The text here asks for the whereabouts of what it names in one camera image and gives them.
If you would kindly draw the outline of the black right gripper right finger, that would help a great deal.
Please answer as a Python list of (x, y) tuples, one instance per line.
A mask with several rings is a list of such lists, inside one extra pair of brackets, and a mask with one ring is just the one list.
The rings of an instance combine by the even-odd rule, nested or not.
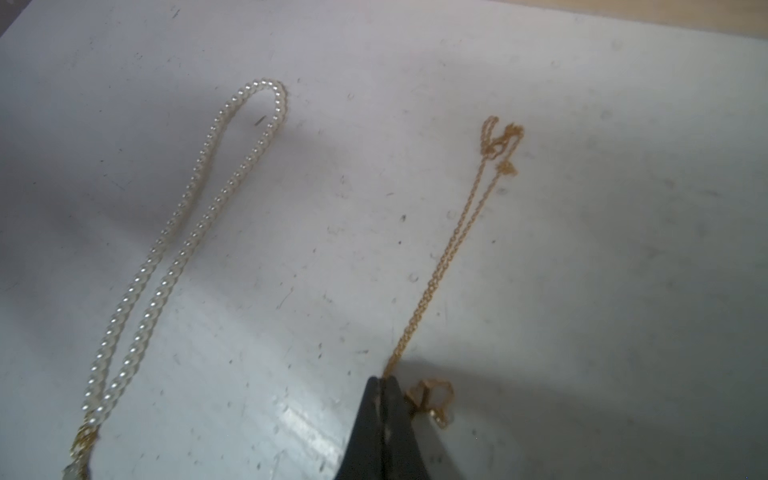
[(382, 478), (429, 480), (411, 422), (412, 405), (397, 379), (381, 380)]

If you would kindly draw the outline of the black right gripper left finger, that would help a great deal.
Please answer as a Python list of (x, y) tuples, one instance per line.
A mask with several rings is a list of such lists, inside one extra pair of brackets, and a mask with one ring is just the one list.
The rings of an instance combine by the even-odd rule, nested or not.
[(381, 480), (384, 477), (383, 381), (368, 379), (335, 480)]

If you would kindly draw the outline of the wooden jewelry display stand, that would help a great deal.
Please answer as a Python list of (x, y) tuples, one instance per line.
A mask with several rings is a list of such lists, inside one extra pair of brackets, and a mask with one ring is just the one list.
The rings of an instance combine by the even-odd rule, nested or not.
[(510, 0), (509, 3), (767, 38), (767, 0)]

